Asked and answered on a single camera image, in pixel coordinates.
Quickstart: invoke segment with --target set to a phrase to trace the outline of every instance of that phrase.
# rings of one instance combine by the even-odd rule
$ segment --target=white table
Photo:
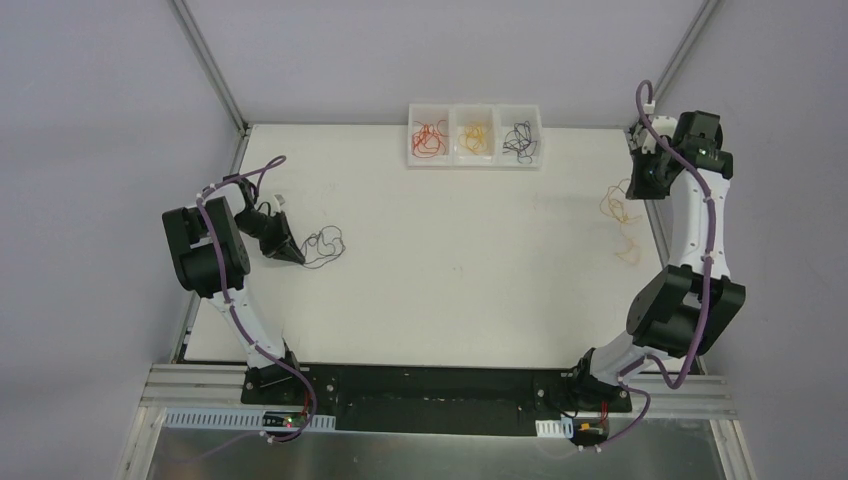
[[[301,362],[544,368],[574,365],[624,328],[660,270],[642,202],[628,231],[598,204],[630,175],[617,130],[545,129],[538,171],[409,169],[405,126],[257,125],[243,172],[285,154],[263,196],[285,197],[300,241],[328,224],[347,251],[320,270],[268,260],[245,237],[250,288]],[[187,360],[244,361],[203,302]]]

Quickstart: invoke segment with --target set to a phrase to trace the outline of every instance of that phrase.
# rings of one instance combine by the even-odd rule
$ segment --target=gray wall
[[[707,357],[763,479],[848,466],[848,4],[728,0],[660,111],[719,113],[726,251],[748,301]]]
[[[188,3],[252,122],[405,125],[410,102],[503,102],[620,126],[701,0]]]
[[[164,0],[3,2],[0,85],[0,478],[111,478],[234,129]]]

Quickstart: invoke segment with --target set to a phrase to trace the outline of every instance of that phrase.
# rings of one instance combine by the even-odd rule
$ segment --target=purple cable
[[[619,376],[619,377],[624,377],[625,375],[627,375],[628,373],[632,372],[632,371],[633,371],[633,370],[635,370],[637,367],[639,367],[640,365],[642,365],[644,362],[645,362],[645,358],[644,358],[644,357],[643,357],[643,358],[640,358],[639,360],[636,360],[635,362],[631,363],[630,365],[628,365],[628,366],[624,367],[624,368],[623,368],[623,369],[622,369],[622,370],[618,373],[618,376]],[[623,388],[623,389],[624,389],[624,390],[626,390],[627,392],[629,392],[629,393],[631,394],[631,396],[632,396],[634,393],[638,393],[639,395],[644,396],[644,397],[645,397],[645,406],[644,406],[644,407],[642,407],[642,411],[641,411],[641,412],[639,412],[639,415],[638,415],[635,419],[633,419],[633,421],[632,421],[632,422],[630,422],[630,425],[628,425],[628,426],[624,427],[624,429],[622,429],[621,431],[619,431],[619,432],[618,432],[618,433],[616,433],[615,435],[611,436],[610,438],[606,439],[606,441],[604,441],[603,443],[601,443],[599,446],[606,447],[607,445],[610,445],[610,444],[612,444],[613,442],[615,442],[615,441],[617,441],[618,439],[620,439],[621,437],[623,437],[623,436],[627,435],[627,434],[628,434],[631,430],[633,430],[634,428],[636,428],[636,425],[638,425],[640,422],[642,422],[642,420],[645,418],[645,415],[647,415],[647,414],[648,414],[648,409],[649,409],[649,408],[651,408],[651,394],[650,394],[650,393],[648,393],[648,392],[646,392],[646,391],[644,391],[644,390],[638,389],[638,388],[633,388],[633,387],[631,387],[631,386],[625,385],[625,384],[624,384],[624,382],[622,382],[621,380],[619,380],[619,382],[618,382],[618,386],[619,386],[619,387],[621,387],[621,388]]]
[[[286,161],[286,157],[285,157],[285,155],[283,155],[282,157],[283,157],[283,161],[282,161],[282,162],[280,162],[280,163],[283,163],[283,162],[285,162],[285,161]],[[262,170],[262,173],[260,173],[260,174],[259,174],[259,178],[258,178],[258,179],[256,179],[256,188],[254,188],[254,189],[253,189],[253,194],[256,196],[256,198],[259,198],[259,187],[260,187],[260,186],[262,186],[262,179],[263,179],[263,178],[265,178],[265,172],[267,172],[267,171],[268,171],[268,170],[267,170],[267,169],[268,169],[268,167],[269,167],[272,163],[274,163],[274,161],[275,161],[275,160],[277,160],[278,158],[280,158],[280,157],[272,158],[272,159],[271,159],[271,161],[270,161],[270,162],[268,162],[268,164],[267,164],[267,165],[265,165],[265,169],[260,169],[260,170]]]
[[[275,363],[277,366],[281,367],[283,370],[287,371],[288,373],[297,377],[298,380],[303,382],[304,386],[306,386],[306,390],[309,392],[309,397],[312,400],[312,411],[310,412],[309,416],[307,417],[306,422],[300,428],[298,428],[296,431],[294,431],[294,432],[292,432],[292,433],[290,433],[290,434],[288,434],[284,437],[281,437],[281,438],[271,437],[271,438],[274,438],[274,440],[277,441],[277,442],[286,442],[288,440],[292,440],[294,438],[297,438],[306,429],[306,427],[308,427],[309,424],[312,423],[312,419],[315,417],[315,413],[318,409],[318,397],[317,397],[317,395],[315,395],[315,390],[312,388],[312,384],[309,383],[309,380],[307,380],[307,378],[304,377],[303,374],[298,372],[296,369],[294,369],[294,368],[286,365],[285,363],[281,362],[280,359],[274,357],[273,355],[268,353],[264,348],[257,345],[256,342],[253,340],[253,338],[251,338],[250,335],[247,333],[247,331],[244,329],[244,326],[241,324],[241,320],[238,318],[238,313],[236,313],[235,305],[232,305],[232,299],[230,297],[229,292],[227,291],[227,272],[224,268],[224,253],[221,250],[221,242],[218,240],[218,235],[215,233],[215,229],[212,227],[212,220],[209,218],[209,213],[206,211],[206,208],[203,206],[203,201],[209,195],[211,195],[212,192],[223,187],[224,185],[228,185],[230,183],[237,182],[237,181],[239,181],[243,178],[251,177],[253,175],[256,175],[257,173],[260,174],[260,175],[264,175],[265,172],[267,172],[268,170],[271,170],[272,168],[279,167],[285,161],[286,161],[285,155],[280,155],[279,157],[273,158],[270,162],[268,162],[267,165],[265,165],[264,167],[262,167],[260,169],[254,170],[252,172],[247,172],[247,173],[242,174],[242,175],[237,175],[237,176],[232,177],[232,178],[228,178],[227,180],[225,180],[225,181],[223,181],[223,182],[221,182],[217,185],[207,187],[203,190],[203,192],[200,194],[200,196],[198,197],[198,199],[196,201],[197,210],[200,212],[200,216],[203,218],[203,221],[206,223],[207,228],[209,229],[209,237],[212,239],[212,247],[215,250],[215,258],[218,261],[218,272],[220,273],[220,277],[221,277],[221,294],[224,297],[224,301],[226,303],[230,304],[230,315],[233,317],[233,323],[235,323],[236,328],[238,329],[241,336],[244,337],[244,339],[247,341],[247,343],[249,345],[252,345],[253,348],[257,352],[259,352],[260,355],[267,358],[271,362]]]
[[[639,110],[639,118],[642,120],[642,125],[654,137],[657,145],[661,146],[663,150],[668,152],[672,158],[674,158],[677,163],[681,164],[683,168],[686,169],[693,177],[695,177],[695,181],[698,182],[698,185],[701,186],[701,190],[704,192],[705,202],[707,203],[707,245],[704,252],[704,286],[701,290],[701,311],[698,313],[698,324],[695,326],[695,334],[692,337],[692,343],[689,344],[689,350],[686,352],[686,360],[683,362],[683,367],[680,369],[680,373],[677,375],[675,380],[671,380],[671,377],[668,374],[665,366],[662,364],[659,358],[653,357],[651,355],[651,360],[657,363],[660,367],[660,371],[662,372],[663,380],[665,380],[668,388],[672,390],[677,390],[683,385],[683,381],[686,380],[686,376],[689,374],[689,370],[692,368],[692,364],[695,362],[695,356],[698,353],[698,347],[701,345],[701,339],[704,337],[704,330],[707,327],[707,317],[710,313],[710,276],[712,275],[712,265],[713,259],[710,256],[713,248],[715,247],[715,236],[716,236],[716,211],[715,211],[715,202],[711,198],[712,191],[710,190],[709,185],[707,185],[707,181],[704,180],[704,177],[698,173],[698,169],[695,168],[694,165],[689,163],[683,156],[674,151],[673,148],[665,141],[664,138],[660,136],[659,133],[654,129],[651,125],[651,120],[645,114],[645,109],[642,106],[642,87],[648,87],[648,102],[653,102],[654,100],[654,86],[651,84],[650,80],[642,80],[639,83],[639,87],[636,89],[636,109]]]

